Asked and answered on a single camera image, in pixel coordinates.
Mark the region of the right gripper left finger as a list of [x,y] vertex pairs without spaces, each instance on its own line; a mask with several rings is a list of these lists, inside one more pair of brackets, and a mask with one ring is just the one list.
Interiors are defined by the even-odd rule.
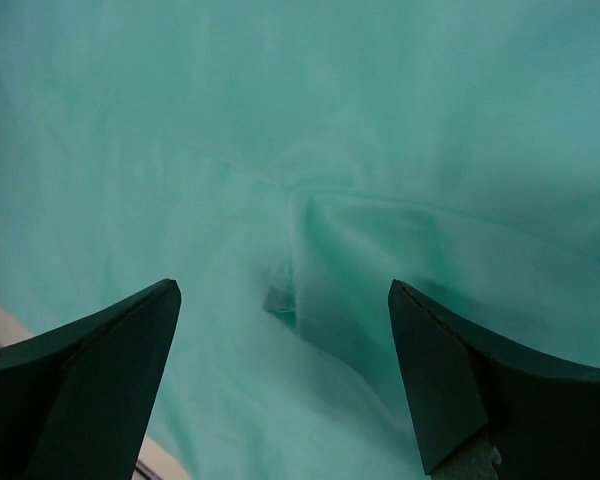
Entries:
[[0,308],[0,479],[178,479],[147,433],[181,293],[171,279],[40,335]]

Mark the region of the green t shirt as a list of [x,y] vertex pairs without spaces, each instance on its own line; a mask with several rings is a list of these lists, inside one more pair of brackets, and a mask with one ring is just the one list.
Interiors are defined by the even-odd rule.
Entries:
[[0,306],[163,278],[196,479],[420,479],[393,280],[600,368],[600,1],[0,1]]

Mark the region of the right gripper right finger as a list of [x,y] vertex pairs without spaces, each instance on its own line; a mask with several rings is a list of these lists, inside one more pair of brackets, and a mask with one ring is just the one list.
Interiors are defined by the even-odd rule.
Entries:
[[600,479],[600,368],[548,355],[394,281],[391,330],[433,479]]

